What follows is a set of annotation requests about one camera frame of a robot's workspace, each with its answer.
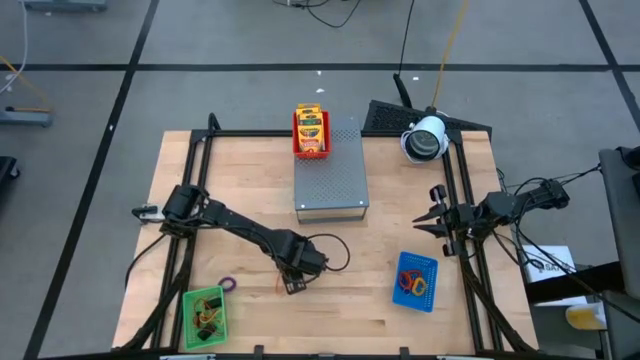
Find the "yellow round object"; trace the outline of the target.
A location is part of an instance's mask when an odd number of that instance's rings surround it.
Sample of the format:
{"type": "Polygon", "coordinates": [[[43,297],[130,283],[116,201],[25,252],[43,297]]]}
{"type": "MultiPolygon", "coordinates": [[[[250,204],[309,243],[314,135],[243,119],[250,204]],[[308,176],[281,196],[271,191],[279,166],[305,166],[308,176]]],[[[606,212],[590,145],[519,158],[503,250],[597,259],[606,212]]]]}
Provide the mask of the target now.
{"type": "Polygon", "coordinates": [[[601,302],[573,305],[566,309],[567,322],[578,330],[606,330],[607,321],[601,302]]]}

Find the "black floor object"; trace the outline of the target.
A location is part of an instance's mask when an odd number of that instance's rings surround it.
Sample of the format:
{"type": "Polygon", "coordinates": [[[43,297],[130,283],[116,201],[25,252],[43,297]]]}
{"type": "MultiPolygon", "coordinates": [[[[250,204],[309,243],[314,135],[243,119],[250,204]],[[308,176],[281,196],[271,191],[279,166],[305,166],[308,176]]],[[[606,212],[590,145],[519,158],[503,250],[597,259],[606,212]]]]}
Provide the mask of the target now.
{"type": "Polygon", "coordinates": [[[0,202],[9,194],[20,175],[21,171],[16,158],[0,156],[0,202]]]}

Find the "grey flat floor object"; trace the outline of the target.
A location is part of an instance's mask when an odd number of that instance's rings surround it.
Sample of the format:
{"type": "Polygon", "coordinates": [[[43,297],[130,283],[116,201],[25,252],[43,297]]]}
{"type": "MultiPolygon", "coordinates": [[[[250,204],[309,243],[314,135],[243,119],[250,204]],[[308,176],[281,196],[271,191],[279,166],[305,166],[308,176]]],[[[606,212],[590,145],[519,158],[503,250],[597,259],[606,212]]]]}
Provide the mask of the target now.
{"type": "Polygon", "coordinates": [[[18,0],[28,10],[45,12],[102,12],[108,8],[106,0],[18,0]]]}

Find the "grey side desk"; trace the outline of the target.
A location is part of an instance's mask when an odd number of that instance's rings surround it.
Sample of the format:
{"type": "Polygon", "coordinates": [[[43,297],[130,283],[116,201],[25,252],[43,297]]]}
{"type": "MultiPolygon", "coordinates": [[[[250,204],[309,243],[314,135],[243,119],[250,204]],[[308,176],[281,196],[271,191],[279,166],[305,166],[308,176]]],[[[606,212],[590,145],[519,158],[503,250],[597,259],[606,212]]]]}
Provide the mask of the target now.
{"type": "Polygon", "coordinates": [[[618,262],[625,292],[606,291],[611,303],[605,307],[611,357],[640,360],[640,193],[633,178],[640,178],[640,166],[623,160],[626,149],[599,152],[618,262]]]}

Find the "grey floor box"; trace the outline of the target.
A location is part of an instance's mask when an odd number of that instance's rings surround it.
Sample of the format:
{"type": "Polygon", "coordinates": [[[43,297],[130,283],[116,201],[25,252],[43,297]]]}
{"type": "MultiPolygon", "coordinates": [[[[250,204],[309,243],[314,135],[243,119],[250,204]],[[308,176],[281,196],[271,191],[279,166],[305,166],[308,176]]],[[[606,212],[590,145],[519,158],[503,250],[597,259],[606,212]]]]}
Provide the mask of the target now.
{"type": "Polygon", "coordinates": [[[32,125],[46,128],[52,122],[52,115],[47,112],[0,109],[0,125],[32,125]]]}

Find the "black aluminium table frame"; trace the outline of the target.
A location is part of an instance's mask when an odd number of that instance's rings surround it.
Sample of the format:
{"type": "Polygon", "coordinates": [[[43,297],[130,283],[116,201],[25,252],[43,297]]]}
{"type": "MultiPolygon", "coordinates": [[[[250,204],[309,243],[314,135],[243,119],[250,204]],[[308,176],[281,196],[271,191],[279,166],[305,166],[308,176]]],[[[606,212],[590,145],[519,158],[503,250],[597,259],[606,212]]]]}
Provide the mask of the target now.
{"type": "MultiPolygon", "coordinates": [[[[158,152],[149,202],[164,205],[181,182],[192,131],[167,131],[158,152]]],[[[231,210],[271,228],[304,235],[331,233],[351,250],[350,265],[325,272],[305,291],[276,291],[274,263],[253,244],[222,230],[200,232],[187,290],[232,276],[225,296],[229,338],[201,352],[267,354],[473,354],[474,342],[459,262],[444,257],[442,240],[412,228],[445,184],[442,160],[417,165],[402,154],[399,135],[362,139],[370,205],[363,221],[299,224],[294,210],[291,130],[222,130],[213,139],[206,188],[231,210]],[[424,313],[392,303],[400,253],[438,260],[435,309],[424,313]]],[[[130,341],[158,303],[170,242],[142,257],[131,273],[112,346],[130,341]]],[[[537,347],[519,268],[494,239],[485,242],[494,299],[530,345],[537,347]]]]}

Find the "white printed cardboard box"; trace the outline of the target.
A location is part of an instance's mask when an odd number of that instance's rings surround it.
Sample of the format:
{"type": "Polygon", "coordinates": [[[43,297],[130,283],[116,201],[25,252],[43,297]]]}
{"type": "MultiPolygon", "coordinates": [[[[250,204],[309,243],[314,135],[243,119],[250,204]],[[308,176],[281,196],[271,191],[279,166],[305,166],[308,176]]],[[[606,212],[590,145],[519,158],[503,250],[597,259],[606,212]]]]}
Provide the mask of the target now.
{"type": "Polygon", "coordinates": [[[576,271],[575,263],[568,246],[533,245],[523,246],[525,255],[525,274],[528,283],[553,277],[564,276],[576,271]]]}

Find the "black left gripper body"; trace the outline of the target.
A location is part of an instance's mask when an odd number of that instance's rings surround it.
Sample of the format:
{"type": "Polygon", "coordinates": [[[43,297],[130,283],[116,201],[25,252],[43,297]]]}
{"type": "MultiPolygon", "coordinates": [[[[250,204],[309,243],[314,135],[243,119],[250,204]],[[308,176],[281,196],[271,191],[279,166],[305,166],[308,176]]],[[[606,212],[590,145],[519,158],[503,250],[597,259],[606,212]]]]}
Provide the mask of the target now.
{"type": "Polygon", "coordinates": [[[307,288],[304,273],[297,270],[282,270],[281,278],[288,295],[294,295],[307,288]]]}

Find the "black perforated panel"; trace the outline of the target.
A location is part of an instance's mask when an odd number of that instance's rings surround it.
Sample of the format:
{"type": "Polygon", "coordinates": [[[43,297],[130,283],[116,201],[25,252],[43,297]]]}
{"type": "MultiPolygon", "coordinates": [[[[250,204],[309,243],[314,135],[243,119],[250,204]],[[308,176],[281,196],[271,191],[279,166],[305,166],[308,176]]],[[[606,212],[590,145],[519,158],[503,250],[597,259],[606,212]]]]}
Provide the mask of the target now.
{"type": "MultiPolygon", "coordinates": [[[[428,112],[372,100],[369,103],[369,109],[367,112],[363,130],[407,130],[411,123],[417,123],[419,120],[422,120],[426,116],[429,116],[428,112]]],[[[437,114],[437,116],[442,119],[447,129],[459,131],[484,131],[488,134],[488,136],[492,135],[492,128],[490,126],[449,117],[444,114],[437,114]]]]}

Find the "grey perforated metal shelf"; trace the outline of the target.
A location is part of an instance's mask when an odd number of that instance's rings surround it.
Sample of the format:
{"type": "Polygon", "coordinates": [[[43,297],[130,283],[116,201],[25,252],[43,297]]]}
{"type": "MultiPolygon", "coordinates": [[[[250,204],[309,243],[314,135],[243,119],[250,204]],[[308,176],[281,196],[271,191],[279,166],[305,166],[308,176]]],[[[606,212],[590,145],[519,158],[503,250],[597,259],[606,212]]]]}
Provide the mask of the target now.
{"type": "Polygon", "coordinates": [[[301,224],[362,221],[369,208],[359,121],[333,120],[329,140],[327,157],[294,160],[294,205],[301,224]]]}

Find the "green plastic basket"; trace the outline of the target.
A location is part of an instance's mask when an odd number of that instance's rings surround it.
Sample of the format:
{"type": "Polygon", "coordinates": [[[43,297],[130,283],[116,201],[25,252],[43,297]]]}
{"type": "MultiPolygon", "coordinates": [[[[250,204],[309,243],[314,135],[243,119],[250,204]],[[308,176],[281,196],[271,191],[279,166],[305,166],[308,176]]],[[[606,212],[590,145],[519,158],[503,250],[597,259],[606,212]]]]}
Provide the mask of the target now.
{"type": "Polygon", "coordinates": [[[183,309],[183,333],[184,333],[184,348],[186,350],[195,350],[199,348],[220,345],[227,341],[228,338],[228,324],[225,307],[225,293],[224,288],[221,286],[214,286],[209,288],[203,288],[199,290],[189,291],[183,294],[182,297],[182,309],[183,309]],[[193,319],[195,316],[194,302],[199,298],[217,298],[223,299],[224,304],[221,308],[221,313],[215,322],[209,323],[217,327],[217,333],[209,337],[206,341],[202,341],[198,338],[197,334],[203,327],[196,327],[193,319]]]}

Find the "red plastic basket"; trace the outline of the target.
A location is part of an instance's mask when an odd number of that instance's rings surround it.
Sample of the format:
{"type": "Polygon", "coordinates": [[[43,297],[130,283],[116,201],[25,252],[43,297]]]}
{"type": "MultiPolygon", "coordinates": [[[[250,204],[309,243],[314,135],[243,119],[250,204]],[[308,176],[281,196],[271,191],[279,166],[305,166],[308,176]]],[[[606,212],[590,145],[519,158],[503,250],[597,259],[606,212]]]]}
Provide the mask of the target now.
{"type": "Polygon", "coordinates": [[[293,115],[293,128],[292,128],[292,134],[293,134],[293,153],[294,155],[299,158],[299,159],[324,159],[327,158],[331,152],[331,134],[330,134],[330,119],[329,119],[329,113],[326,111],[322,111],[323,114],[323,123],[322,123],[322,127],[324,130],[324,137],[325,137],[325,147],[324,147],[324,151],[323,152],[318,152],[318,153],[313,153],[313,152],[301,152],[299,150],[299,144],[298,144],[298,121],[297,121],[297,115],[294,112],[293,115]]]}

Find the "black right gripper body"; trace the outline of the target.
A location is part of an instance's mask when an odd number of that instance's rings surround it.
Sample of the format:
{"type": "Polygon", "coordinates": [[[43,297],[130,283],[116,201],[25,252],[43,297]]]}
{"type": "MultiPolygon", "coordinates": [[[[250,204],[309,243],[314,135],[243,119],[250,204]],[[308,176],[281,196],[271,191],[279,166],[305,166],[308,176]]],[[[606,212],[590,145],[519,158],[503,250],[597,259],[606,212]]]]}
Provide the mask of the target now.
{"type": "Polygon", "coordinates": [[[445,256],[459,256],[466,248],[464,242],[472,235],[472,226],[477,220],[474,208],[469,204],[446,204],[446,190],[443,185],[436,185],[429,191],[434,205],[446,205],[448,211],[440,218],[435,218],[434,224],[445,224],[449,230],[449,236],[443,237],[443,253],[445,256]]]}

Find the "blue plastic basket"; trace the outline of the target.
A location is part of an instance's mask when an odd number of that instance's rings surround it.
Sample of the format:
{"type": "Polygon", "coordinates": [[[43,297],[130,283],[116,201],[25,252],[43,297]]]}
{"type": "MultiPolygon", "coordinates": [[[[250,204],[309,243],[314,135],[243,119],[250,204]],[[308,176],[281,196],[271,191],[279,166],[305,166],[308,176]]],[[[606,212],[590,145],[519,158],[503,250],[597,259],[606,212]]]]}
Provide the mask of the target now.
{"type": "Polygon", "coordinates": [[[398,258],[392,302],[431,313],[434,309],[438,261],[403,251],[398,258]]]}

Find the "black side beam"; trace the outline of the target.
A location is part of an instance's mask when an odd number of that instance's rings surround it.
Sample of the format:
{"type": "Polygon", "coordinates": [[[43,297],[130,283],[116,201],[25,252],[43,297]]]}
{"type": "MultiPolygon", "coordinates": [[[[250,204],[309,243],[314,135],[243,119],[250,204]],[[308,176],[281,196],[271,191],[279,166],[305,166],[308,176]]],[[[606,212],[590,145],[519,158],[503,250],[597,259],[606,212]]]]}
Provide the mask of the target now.
{"type": "Polygon", "coordinates": [[[578,270],[572,274],[553,277],[525,286],[527,300],[532,304],[587,296],[604,291],[625,292],[619,262],[611,262],[578,270]]]}

